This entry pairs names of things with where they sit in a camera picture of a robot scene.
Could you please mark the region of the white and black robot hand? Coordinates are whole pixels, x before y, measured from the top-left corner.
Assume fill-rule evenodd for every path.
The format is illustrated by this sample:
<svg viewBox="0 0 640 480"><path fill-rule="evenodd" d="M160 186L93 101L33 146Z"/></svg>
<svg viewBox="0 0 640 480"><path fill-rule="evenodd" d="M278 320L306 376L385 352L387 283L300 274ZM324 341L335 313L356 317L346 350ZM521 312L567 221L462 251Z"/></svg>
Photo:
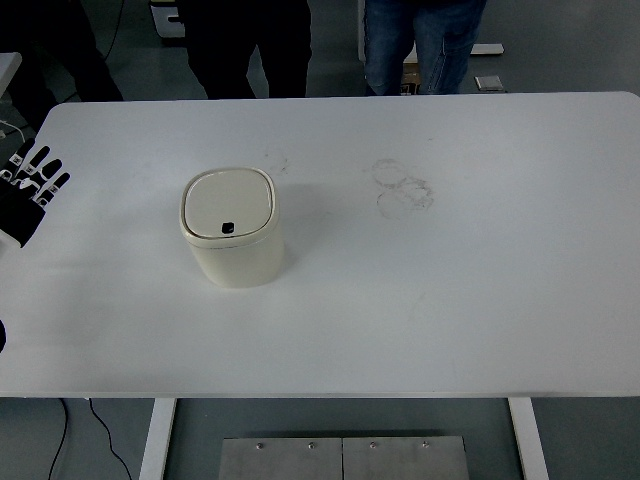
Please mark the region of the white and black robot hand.
<svg viewBox="0 0 640 480"><path fill-rule="evenodd" d="M30 159L26 140L1 167L1 236L24 247L45 216L45 208L70 180L60 159L48 160L49 146Z"/></svg>

